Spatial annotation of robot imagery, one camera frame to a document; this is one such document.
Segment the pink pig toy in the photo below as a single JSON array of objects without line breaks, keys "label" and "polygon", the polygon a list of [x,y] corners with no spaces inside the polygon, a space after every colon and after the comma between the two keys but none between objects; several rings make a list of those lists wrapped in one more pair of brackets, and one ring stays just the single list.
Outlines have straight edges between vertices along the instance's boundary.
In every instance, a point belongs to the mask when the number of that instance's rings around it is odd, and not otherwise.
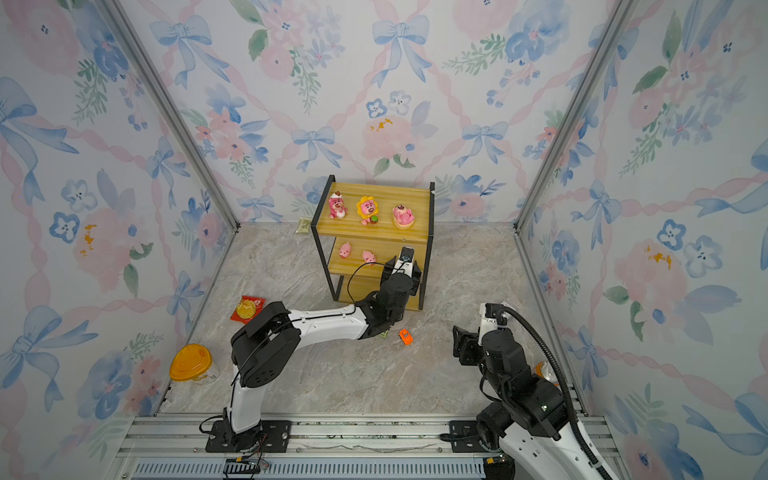
[{"label": "pink pig toy", "polygon": [[377,263],[376,255],[369,250],[364,250],[362,252],[362,260],[365,265],[374,265]]}]

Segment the orange toy truck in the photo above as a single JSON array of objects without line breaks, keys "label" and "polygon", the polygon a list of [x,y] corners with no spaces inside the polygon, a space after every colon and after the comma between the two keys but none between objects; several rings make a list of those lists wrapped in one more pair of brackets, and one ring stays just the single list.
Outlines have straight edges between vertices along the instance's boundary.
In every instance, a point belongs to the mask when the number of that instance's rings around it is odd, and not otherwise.
[{"label": "orange toy truck", "polygon": [[401,329],[399,337],[404,345],[411,345],[413,343],[413,336],[407,329]]}]

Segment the pink bear yellow flower figure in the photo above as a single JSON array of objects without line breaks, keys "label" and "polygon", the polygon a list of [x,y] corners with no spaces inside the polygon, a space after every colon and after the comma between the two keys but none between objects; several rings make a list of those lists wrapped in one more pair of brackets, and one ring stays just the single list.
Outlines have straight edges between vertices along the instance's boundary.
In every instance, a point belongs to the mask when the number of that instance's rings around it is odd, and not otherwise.
[{"label": "pink bear yellow flower figure", "polygon": [[372,225],[379,221],[378,203],[373,196],[363,196],[356,204],[362,225]]}]

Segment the pink bear strawberry hat figure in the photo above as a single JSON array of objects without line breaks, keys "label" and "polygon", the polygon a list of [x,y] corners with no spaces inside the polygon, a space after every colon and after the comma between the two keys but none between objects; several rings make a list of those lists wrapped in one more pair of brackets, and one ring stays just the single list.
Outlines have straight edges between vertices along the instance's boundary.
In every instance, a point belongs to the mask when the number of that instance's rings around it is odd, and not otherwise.
[{"label": "pink bear strawberry hat figure", "polygon": [[343,195],[339,191],[333,192],[330,195],[328,206],[330,219],[343,219],[347,214]]}]

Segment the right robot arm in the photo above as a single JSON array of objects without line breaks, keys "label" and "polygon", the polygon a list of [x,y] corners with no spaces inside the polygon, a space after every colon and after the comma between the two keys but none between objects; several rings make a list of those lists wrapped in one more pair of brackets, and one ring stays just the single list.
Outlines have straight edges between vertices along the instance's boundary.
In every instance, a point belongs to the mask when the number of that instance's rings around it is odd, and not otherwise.
[{"label": "right robot arm", "polygon": [[477,366],[495,394],[473,421],[451,421],[441,439],[455,453],[483,453],[488,467],[513,464],[533,479],[616,479],[572,401],[532,372],[523,347],[501,328],[483,335],[453,328],[453,355]]}]

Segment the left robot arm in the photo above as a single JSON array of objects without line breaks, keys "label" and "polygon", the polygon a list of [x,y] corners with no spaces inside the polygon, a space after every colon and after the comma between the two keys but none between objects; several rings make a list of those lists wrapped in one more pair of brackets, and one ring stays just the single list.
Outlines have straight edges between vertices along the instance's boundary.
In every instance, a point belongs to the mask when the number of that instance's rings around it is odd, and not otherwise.
[{"label": "left robot arm", "polygon": [[414,250],[404,247],[383,264],[379,288],[348,306],[303,311],[276,301],[264,307],[231,338],[235,375],[224,414],[230,431],[242,434],[259,426],[267,385],[296,351],[330,341],[372,338],[400,322],[419,290],[421,276]]}]

